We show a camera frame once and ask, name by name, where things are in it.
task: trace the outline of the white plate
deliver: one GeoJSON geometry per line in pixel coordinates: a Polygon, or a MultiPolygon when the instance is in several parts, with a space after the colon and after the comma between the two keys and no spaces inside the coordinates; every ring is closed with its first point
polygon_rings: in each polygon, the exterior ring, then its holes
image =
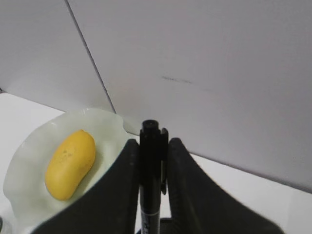
{"type": "Polygon", "coordinates": [[[19,224],[39,224],[81,197],[110,168],[128,139],[120,116],[95,108],[65,113],[33,131],[15,152],[3,186],[19,224]],[[73,197],[59,201],[47,191],[44,173],[55,149],[79,129],[93,136],[96,160],[73,197]]]}

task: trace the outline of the white panel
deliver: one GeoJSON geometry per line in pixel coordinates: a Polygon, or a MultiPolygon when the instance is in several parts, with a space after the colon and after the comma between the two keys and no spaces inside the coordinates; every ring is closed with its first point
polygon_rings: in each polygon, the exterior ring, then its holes
{"type": "Polygon", "coordinates": [[[312,191],[311,0],[71,0],[118,114],[312,191]]]}
{"type": "Polygon", "coordinates": [[[0,1],[0,87],[61,110],[112,110],[63,0],[0,1]]]}

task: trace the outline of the mark on wall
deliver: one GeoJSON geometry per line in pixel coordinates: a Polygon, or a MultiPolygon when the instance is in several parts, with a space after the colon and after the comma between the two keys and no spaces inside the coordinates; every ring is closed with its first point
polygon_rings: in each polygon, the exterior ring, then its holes
{"type": "Polygon", "coordinates": [[[162,76],[161,78],[164,79],[164,80],[167,80],[167,81],[172,81],[172,82],[192,85],[193,87],[196,87],[199,90],[204,91],[204,92],[210,91],[210,89],[205,88],[205,87],[203,88],[202,86],[200,86],[198,84],[195,84],[194,82],[192,82],[190,80],[187,80],[187,79],[178,79],[178,78],[166,77],[166,76],[162,76]]]}
{"type": "Polygon", "coordinates": [[[165,80],[169,80],[169,81],[174,81],[174,82],[179,82],[179,83],[186,83],[186,84],[193,84],[193,82],[187,80],[187,79],[176,79],[176,78],[172,78],[172,77],[161,77],[165,80]]]}

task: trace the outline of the mango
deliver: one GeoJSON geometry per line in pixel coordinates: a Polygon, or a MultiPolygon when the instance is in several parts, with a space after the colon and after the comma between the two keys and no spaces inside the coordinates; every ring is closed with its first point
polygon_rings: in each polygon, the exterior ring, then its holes
{"type": "Polygon", "coordinates": [[[92,136],[78,130],[65,139],[54,152],[45,172],[45,186],[58,200],[68,200],[91,169],[96,158],[92,136]]]}

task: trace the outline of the white table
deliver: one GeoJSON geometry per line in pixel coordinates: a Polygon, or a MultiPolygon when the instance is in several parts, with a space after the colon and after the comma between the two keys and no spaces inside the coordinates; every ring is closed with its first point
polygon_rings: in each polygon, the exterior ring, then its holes
{"type": "MultiPolygon", "coordinates": [[[[3,181],[18,146],[40,125],[63,112],[38,103],[0,94],[0,215],[20,230],[11,205],[3,194],[3,181]]],[[[311,234],[312,195],[270,180],[194,156],[201,168],[224,190],[259,214],[277,223],[287,234],[311,234]]],[[[161,217],[170,216],[168,196],[162,197],[161,217]]],[[[139,209],[136,231],[140,228],[139,209]]]]}

